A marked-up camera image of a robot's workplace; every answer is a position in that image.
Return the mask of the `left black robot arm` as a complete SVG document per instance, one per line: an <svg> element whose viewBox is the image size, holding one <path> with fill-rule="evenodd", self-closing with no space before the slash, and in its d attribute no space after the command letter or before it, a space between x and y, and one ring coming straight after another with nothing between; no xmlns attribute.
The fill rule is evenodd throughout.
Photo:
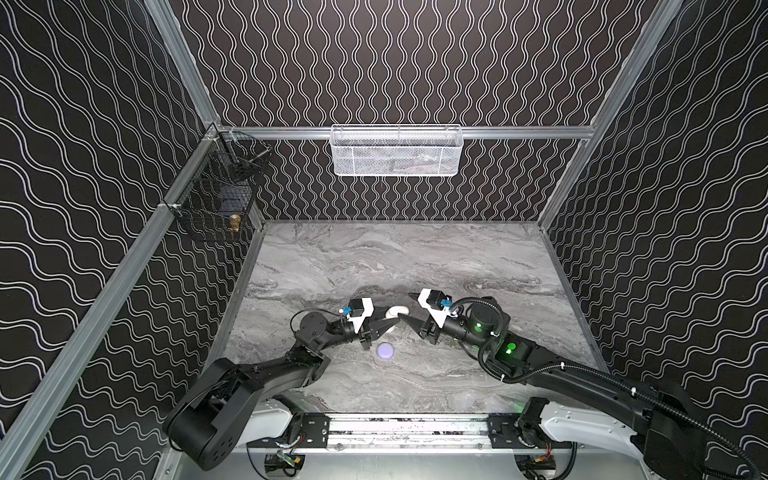
<svg viewBox="0 0 768 480"><path fill-rule="evenodd" d="M326 349L354 342L368 349L408 313L405 306L348 306L333 319L327 310L300 311L295 342L282 356L257 364L219 358L204 370L164 420L171 448L209 471L241 445L298 440L286 432L294 414L275 398L316 382L330 364Z"/></svg>

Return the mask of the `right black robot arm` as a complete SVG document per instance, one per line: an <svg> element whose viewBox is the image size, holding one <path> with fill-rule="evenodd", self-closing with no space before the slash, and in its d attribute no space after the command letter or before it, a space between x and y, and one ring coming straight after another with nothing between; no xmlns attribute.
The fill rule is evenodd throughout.
<svg viewBox="0 0 768 480"><path fill-rule="evenodd" d="M491 297L453 301L441 291L417 297L428 316L399 319L421 338L449 336L477 346L480 368L503 384L557 392L567 402L527 401L513 436L527 446L592 445L641 460L663 479L758 479L758 465L736 443L695 417L678 384L627 380L575 363L509 329Z"/></svg>

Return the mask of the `beige earbud charging case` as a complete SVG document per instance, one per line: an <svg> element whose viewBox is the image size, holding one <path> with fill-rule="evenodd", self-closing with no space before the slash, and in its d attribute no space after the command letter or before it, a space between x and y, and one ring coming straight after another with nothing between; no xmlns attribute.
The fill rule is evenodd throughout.
<svg viewBox="0 0 768 480"><path fill-rule="evenodd" d="M396 305L390 307L384 317L384 324L387 328L393 328L400 322L400 315L406 314L409 315L410 311L407 306L403 305Z"/></svg>

